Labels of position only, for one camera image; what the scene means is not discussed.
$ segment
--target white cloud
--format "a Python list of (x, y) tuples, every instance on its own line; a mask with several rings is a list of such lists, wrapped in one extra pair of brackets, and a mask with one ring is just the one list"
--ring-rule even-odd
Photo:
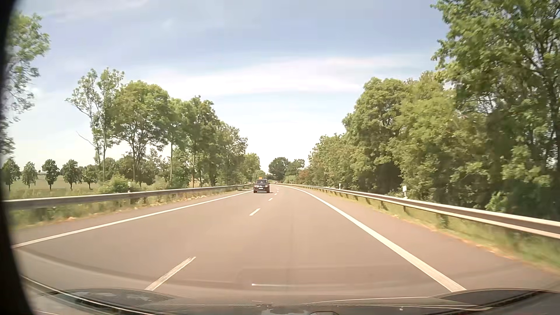
[(360, 92), (371, 76), (382, 76), (396, 68), (414, 67), (418, 64), (417, 60), (414, 55), (298, 58), (203, 75), (188, 75), (171, 69), (151, 73), (136, 70), (134, 73), (139, 74), (141, 80), (159, 84), (178, 98), (295, 91)]

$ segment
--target cloud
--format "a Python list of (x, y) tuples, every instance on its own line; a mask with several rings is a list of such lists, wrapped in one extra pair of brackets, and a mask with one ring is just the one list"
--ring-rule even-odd
[(59, 22), (90, 18), (102, 13), (140, 8), (150, 0), (34, 0), (25, 1), (22, 7), (29, 8), (43, 17)]
[(140, 70), (138, 79), (154, 82), (177, 98), (273, 92), (360, 92), (371, 76), (384, 77), (395, 70), (418, 66), (422, 56), (375, 58), (295, 58), (222, 70), (202, 75), (185, 71)]

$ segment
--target highway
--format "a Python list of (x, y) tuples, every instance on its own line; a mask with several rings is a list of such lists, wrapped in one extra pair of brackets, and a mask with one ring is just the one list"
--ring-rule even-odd
[(279, 303), (560, 289), (551, 271), (361, 203), (278, 185), (18, 230), (12, 239), (20, 272), (57, 289)]

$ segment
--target dark car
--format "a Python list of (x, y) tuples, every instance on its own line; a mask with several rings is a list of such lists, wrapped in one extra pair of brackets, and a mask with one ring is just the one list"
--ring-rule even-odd
[(268, 179), (257, 179), (255, 184), (253, 185), (253, 193), (257, 193), (259, 191), (266, 191), (270, 192), (270, 183)]

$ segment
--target blue sky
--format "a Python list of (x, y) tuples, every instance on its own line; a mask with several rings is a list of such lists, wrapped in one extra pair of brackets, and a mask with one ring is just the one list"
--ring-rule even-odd
[[(344, 132), (371, 77), (432, 70), (447, 27), (431, 0), (23, 0), (43, 16), (51, 50), (38, 58), (35, 107), (10, 135), (23, 166), (92, 164), (85, 115), (66, 103), (90, 68), (125, 72), (172, 97), (201, 95), (240, 129), (261, 168), (306, 159), (321, 135)], [(266, 124), (268, 132), (257, 132)], [(125, 144), (109, 150), (120, 158)], [(169, 149), (163, 152), (168, 155)]]

